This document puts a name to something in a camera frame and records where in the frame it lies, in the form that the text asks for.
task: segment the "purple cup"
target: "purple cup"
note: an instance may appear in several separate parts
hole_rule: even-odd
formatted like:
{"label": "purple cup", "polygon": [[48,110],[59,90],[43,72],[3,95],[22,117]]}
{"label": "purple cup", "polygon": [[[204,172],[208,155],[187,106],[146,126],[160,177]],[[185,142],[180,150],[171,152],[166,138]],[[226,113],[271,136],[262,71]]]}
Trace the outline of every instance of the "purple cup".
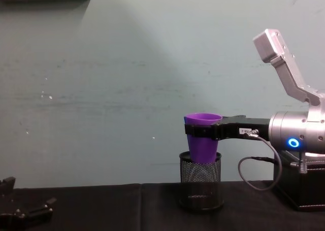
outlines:
{"label": "purple cup", "polygon": [[[222,116],[212,113],[191,113],[184,117],[185,124],[212,125],[222,120]],[[217,157],[218,141],[187,135],[191,160],[195,163],[214,163]]]}

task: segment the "painted wall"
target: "painted wall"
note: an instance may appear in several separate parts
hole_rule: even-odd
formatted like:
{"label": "painted wall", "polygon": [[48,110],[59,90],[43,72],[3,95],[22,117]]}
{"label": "painted wall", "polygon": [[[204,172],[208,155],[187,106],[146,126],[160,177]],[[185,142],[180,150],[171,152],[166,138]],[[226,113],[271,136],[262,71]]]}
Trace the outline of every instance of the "painted wall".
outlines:
{"label": "painted wall", "polygon": [[[277,28],[323,86],[323,0],[90,0],[0,6],[0,178],[18,187],[179,181],[183,116],[271,117],[288,97],[252,38]],[[219,144],[239,180],[260,142]],[[249,179],[271,179],[247,162]]]}

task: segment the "black table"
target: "black table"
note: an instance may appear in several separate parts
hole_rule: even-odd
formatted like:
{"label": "black table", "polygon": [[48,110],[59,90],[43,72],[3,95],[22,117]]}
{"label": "black table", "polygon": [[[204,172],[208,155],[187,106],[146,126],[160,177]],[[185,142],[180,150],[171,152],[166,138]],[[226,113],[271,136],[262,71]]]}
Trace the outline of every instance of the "black table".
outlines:
{"label": "black table", "polygon": [[179,184],[16,189],[15,199],[28,206],[57,198],[51,222],[30,231],[325,230],[325,212],[295,211],[274,193],[243,182],[222,184],[225,204],[209,214],[181,209],[175,198]]}

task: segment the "black wire mesh cup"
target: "black wire mesh cup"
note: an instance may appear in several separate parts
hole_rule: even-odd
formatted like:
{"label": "black wire mesh cup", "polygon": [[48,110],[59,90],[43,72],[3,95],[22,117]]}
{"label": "black wire mesh cup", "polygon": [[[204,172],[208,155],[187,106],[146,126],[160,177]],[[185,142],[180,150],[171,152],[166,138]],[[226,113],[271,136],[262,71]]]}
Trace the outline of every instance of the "black wire mesh cup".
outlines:
{"label": "black wire mesh cup", "polygon": [[188,151],[181,153],[179,158],[180,205],[195,212],[207,212],[221,208],[223,205],[220,182],[221,154],[217,153],[214,163],[194,163]]}

